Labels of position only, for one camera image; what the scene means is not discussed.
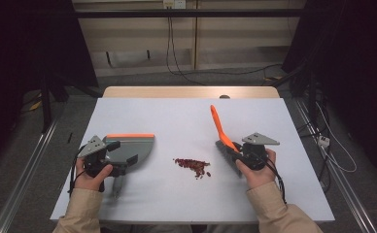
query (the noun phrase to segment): white tabletop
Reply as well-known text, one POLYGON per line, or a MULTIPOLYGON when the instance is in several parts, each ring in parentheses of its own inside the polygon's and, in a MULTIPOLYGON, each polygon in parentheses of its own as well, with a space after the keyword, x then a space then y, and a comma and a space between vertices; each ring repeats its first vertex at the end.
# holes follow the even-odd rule
MULTIPOLYGON (((332 221, 317 181, 283 99, 99 99, 82 145, 110 133, 154 133, 154 147, 141 164, 130 167, 120 199, 111 196, 113 178, 106 179, 101 221, 133 223, 251 223, 256 215, 239 178, 223 159, 210 105, 215 105, 225 134, 234 142, 258 132, 280 142, 277 152, 288 203, 299 206, 317 222, 332 221), (210 162, 211 177, 196 179, 173 158, 210 162)), ((69 176, 51 215, 65 214, 69 176)))

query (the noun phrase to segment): cabinet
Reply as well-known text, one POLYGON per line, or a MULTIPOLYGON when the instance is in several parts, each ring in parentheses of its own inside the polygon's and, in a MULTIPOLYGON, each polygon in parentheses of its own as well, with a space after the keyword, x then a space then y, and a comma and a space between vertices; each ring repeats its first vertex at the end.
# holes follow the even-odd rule
MULTIPOLYGON (((304 3, 303 0, 187 0, 186 7, 202 10, 301 9, 304 3)), ((78 11, 163 9, 163 2, 158 0, 73 0, 73 4, 78 11)), ((113 58, 125 52, 144 54, 146 50, 165 56, 167 48, 172 46, 168 47, 169 21, 166 17, 79 18, 79 22, 96 69, 106 59, 106 52, 113 58)), ((281 63, 297 22, 298 17, 173 17, 174 49, 189 56, 186 62, 182 61, 186 70, 281 63)))

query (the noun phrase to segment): sleeve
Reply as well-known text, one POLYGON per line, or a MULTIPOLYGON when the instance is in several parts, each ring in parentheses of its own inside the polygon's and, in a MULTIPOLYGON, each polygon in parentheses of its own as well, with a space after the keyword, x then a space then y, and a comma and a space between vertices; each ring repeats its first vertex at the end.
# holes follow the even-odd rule
POLYGON ((261 233, 322 232, 319 226, 295 205, 286 205, 277 185, 265 185, 247 191, 259 221, 261 233))
POLYGON ((103 194, 98 191, 74 188, 65 216, 58 220, 53 233, 100 232, 98 212, 103 194))

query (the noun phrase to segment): pile of beans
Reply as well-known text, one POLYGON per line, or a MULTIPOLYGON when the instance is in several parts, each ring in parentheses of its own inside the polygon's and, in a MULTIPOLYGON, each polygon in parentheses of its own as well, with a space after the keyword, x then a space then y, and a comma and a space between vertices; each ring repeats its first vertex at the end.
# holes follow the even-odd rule
POLYGON ((179 164, 180 167, 184 168, 190 168, 191 171, 195 172, 195 177, 198 179, 202 179, 204 174, 207 174, 207 176, 211 177, 212 175, 207 172, 205 173, 204 167, 210 166, 210 163, 204 162, 204 161, 198 161, 194 159, 183 159, 183 158, 175 158, 173 159, 174 163, 179 164))

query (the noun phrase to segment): wire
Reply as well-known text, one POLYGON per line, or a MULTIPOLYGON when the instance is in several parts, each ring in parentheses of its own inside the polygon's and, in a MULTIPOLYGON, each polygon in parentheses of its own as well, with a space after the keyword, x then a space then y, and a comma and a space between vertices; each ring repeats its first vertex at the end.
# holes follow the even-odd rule
POLYGON ((174 61, 176 62, 177 70, 179 71, 178 75, 183 76, 183 78, 185 78, 185 80, 189 81, 190 83, 196 83, 196 84, 199 84, 199 85, 205 85, 203 83, 199 83, 199 82, 190 80, 180 70, 179 63, 177 62, 176 51, 175 51, 175 48, 174 48, 173 20, 171 19, 171 17, 168 18, 168 43, 167 43, 167 55, 166 55, 166 63, 167 63, 167 69, 168 69, 168 71, 170 71, 171 74, 176 75, 174 72, 171 71, 170 66, 168 65, 168 52, 170 50, 170 38, 171 38, 171 44, 173 46, 174 61))
POLYGON ((341 167, 340 165, 337 164, 337 161, 336 161, 336 160, 334 160, 332 157, 330 157, 329 154, 331 154, 331 152, 326 152, 325 148, 324 148, 323 146, 321 146, 321 147, 325 150, 326 156, 327 156, 327 157, 330 159, 330 161, 331 161, 334 165, 336 165, 340 170, 345 171, 345 172, 348 172, 348 173, 354 173, 354 172, 356 172, 357 169, 358 169, 358 165, 356 164, 355 159, 350 155, 350 153, 345 149, 345 147, 343 147, 343 145, 342 145, 342 144, 340 143, 340 141, 336 138, 336 136, 334 136, 333 132, 332 132, 331 129, 330 129, 330 126, 328 125, 328 123, 327 123, 327 121, 326 121, 326 117, 325 117, 325 114, 324 114, 323 111, 322 111, 322 108, 319 106, 318 103, 316 103, 316 105, 318 106, 318 108, 319 108, 319 110, 320 110, 320 113, 322 114, 323 119, 325 120, 325 124, 326 124, 326 126, 327 126, 327 128, 328 128, 328 131, 329 131, 330 135, 334 138, 334 140, 336 140, 336 142, 339 144, 339 146, 340 146, 340 147, 341 147, 341 148, 342 148, 342 149, 343 149, 343 150, 349 155, 349 157, 350 157, 350 159, 352 160, 352 162, 353 162, 355 168, 354 168, 353 170, 348 170, 348 169, 345 169, 345 168, 341 167))
POLYGON ((74 170, 75 170, 75 168, 76 168, 77 158, 78 158, 78 156, 79 156, 79 153, 82 151, 82 149, 83 149, 85 146, 86 146, 86 145, 80 147, 80 149, 77 151, 76 155, 74 155, 74 159, 73 159, 73 162, 72 162, 72 164, 71 164, 70 189, 68 190, 68 193, 69 193, 70 197, 71 197, 71 193, 73 192, 74 185, 75 185, 75 183, 76 183, 76 179, 77 179, 77 177, 78 177, 79 175, 82 174, 82 173, 79 174, 79 175, 74 179, 74 170))
POLYGON ((251 152, 251 154, 253 154, 255 157, 259 158, 259 160, 260 160, 261 162, 263 162, 264 165, 266 165, 266 166, 267 166, 267 167, 273 172, 273 174, 277 177, 277 181, 279 182, 279 188, 280 188, 280 191, 282 191, 283 202, 284 202, 285 204, 287 204, 287 202, 286 202, 285 184, 283 183, 283 179, 282 179, 282 177, 279 175, 279 172, 277 171, 276 164, 275 164, 273 161, 271 161, 271 159, 268 158, 268 157, 267 157, 267 160, 268 160, 271 164, 273 164, 273 166, 270 165, 267 161, 265 161, 265 159, 262 159, 258 154, 254 153, 254 152, 251 152))
POLYGON ((271 65, 267 65, 263 68, 259 68, 259 69, 256 69, 256 70, 253 70, 253 71, 246 71, 246 72, 238 72, 238 73, 230 73, 230 72, 218 72, 218 71, 195 71, 195 72, 185 72, 183 73, 179 67, 179 64, 177 62, 177 58, 176 58, 176 52, 175 52, 175 46, 174 46, 174 34, 173 34, 173 20, 172 18, 168 18, 168 43, 167 43, 167 54, 166 54, 166 64, 167 64, 167 69, 168 71, 173 74, 173 75, 178 75, 178 76, 183 76, 187 81, 191 82, 191 83, 197 83, 197 84, 201 84, 201 85, 205 85, 203 83, 198 83, 196 81, 192 81, 190 79, 188 79, 186 77, 186 75, 197 75, 197 74, 217 74, 217 75, 248 75, 248 74, 252 74, 252 73, 256 73, 256 72, 259 72, 259 71, 263 71, 264 72, 264 77, 265 77, 265 70, 270 68, 270 67, 275 67, 275 66, 282 66, 283 64, 279 64, 279 63, 276 63, 276 64, 271 64, 271 65), (176 66, 177 66, 177 69, 178 69, 178 73, 175 73, 173 72, 171 69, 170 69, 170 66, 169 66, 169 63, 168 63, 168 54, 169 54, 169 51, 170 51, 170 41, 171 41, 171 44, 172 44, 172 49, 173 49, 173 56, 174 56, 174 61, 176 63, 176 66))

